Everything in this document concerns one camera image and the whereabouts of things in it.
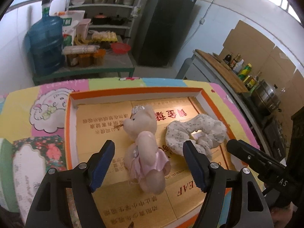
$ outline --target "cartoon illustration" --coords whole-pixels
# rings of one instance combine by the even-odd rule
[[[64,128],[66,101],[73,89],[59,88],[40,96],[30,111],[30,123],[35,129],[54,133]]]

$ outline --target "blue gripper pad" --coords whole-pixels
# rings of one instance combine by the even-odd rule
[[[209,178],[209,175],[206,176],[206,173],[204,172],[199,161],[199,159],[201,158],[203,159],[203,161],[209,161],[206,155],[198,153],[192,142],[189,140],[185,141],[183,144],[183,154],[196,186],[200,188],[201,191],[206,192],[208,186],[205,182],[205,179]]]
[[[99,188],[105,178],[108,168],[115,154],[115,144],[111,140],[107,140],[98,154],[102,154],[99,161],[95,164],[92,171],[92,182],[90,184],[91,192],[95,192]]]

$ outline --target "stainless steel pot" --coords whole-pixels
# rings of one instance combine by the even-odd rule
[[[261,114],[268,116],[279,107],[281,101],[276,94],[277,88],[262,80],[252,92],[251,99]]]
[[[124,4],[124,0],[113,0],[114,4]]]

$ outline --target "pot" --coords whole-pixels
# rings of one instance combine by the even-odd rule
[[[114,4],[124,4],[124,0],[113,0]]]
[[[251,99],[262,115],[268,116],[279,107],[281,101],[276,93],[277,88],[262,80],[252,92]]]
[[[124,5],[132,6],[134,3],[134,0],[123,0]]]
[[[110,21],[110,18],[100,13],[99,15],[96,15],[92,18],[93,25],[104,25],[108,24]]]
[[[92,4],[99,3],[99,0],[92,0]]]
[[[116,26],[121,26],[123,24],[125,24],[126,22],[128,22],[129,19],[125,18],[125,17],[119,17],[119,15],[115,16],[115,17],[111,17],[110,18],[110,25],[116,25]]]

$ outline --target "teddy bear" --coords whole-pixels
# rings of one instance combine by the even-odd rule
[[[132,182],[139,183],[146,193],[159,195],[165,190],[170,161],[156,142],[157,123],[153,108],[141,106],[135,112],[134,108],[131,118],[123,121],[123,129],[134,141],[126,150],[125,166]]]

